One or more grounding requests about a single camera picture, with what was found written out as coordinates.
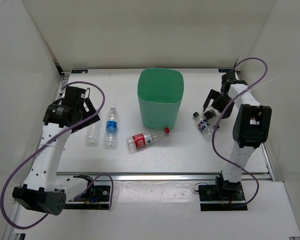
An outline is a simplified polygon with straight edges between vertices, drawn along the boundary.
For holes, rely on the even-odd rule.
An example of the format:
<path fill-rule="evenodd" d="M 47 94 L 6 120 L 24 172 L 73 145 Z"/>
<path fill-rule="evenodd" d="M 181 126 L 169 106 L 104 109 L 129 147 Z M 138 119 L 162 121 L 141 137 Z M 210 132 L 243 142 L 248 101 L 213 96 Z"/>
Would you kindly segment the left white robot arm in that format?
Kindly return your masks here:
<path fill-rule="evenodd" d="M 86 89 L 66 87 L 64 96 L 46 109 L 40 141 L 43 150 L 35 155 L 28 176 L 21 187 L 13 189 L 12 197 L 27 210 L 59 215 L 66 193 L 56 184 L 56 175 L 65 144 L 72 133 L 99 120 Z"/>

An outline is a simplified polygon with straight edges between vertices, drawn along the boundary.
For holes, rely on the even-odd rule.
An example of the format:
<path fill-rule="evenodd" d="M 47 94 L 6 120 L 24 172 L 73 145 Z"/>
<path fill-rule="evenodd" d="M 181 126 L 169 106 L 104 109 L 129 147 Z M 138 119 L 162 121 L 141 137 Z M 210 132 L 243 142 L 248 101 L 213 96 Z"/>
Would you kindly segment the small black label bottle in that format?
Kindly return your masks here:
<path fill-rule="evenodd" d="M 214 128 L 219 128 L 219 126 L 216 126 L 217 121 L 219 119 L 220 114 L 215 111 L 211 107 L 207 107 L 205 111 L 203 112 L 203 116 L 206 118 L 207 122 Z"/>

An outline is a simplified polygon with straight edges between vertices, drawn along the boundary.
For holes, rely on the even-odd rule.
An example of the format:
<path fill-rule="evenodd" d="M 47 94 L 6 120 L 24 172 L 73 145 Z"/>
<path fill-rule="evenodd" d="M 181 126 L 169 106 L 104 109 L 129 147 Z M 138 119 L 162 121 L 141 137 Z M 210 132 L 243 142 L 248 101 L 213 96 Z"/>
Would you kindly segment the small pepsi bottle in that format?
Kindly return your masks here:
<path fill-rule="evenodd" d="M 207 118 L 200 115 L 198 112 L 194 112 L 193 119 L 195 121 L 195 125 L 201 131 L 205 139 L 210 140 L 214 132 L 214 127 L 208 122 Z"/>

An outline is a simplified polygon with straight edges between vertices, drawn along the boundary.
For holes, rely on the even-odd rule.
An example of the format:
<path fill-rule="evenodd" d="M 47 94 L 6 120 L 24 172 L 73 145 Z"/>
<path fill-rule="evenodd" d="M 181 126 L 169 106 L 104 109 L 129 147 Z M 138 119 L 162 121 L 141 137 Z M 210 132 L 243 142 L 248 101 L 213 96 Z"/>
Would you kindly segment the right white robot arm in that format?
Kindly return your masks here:
<path fill-rule="evenodd" d="M 218 115 L 222 119 L 230 117 L 233 107 L 238 108 L 232 137 L 234 146 L 225 168 L 215 180 L 214 193 L 220 200 L 226 200 L 240 191 L 243 169 L 252 153 L 263 144 L 269 134 L 272 109 L 261 105 L 248 91 L 248 84 L 236 78 L 234 72 L 221 77 L 220 91 L 210 90 L 204 104 L 203 115 L 212 123 L 217 123 Z"/>

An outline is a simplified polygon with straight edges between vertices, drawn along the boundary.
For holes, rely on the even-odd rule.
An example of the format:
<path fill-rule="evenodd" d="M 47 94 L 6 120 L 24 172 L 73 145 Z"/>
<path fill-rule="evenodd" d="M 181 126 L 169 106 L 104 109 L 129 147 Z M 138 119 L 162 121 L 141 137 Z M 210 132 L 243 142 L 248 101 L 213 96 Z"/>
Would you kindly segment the blue label water bottle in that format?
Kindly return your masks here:
<path fill-rule="evenodd" d="M 104 146 L 114 149 L 117 146 L 119 115 L 115 106 L 110 107 L 106 115 Z"/>

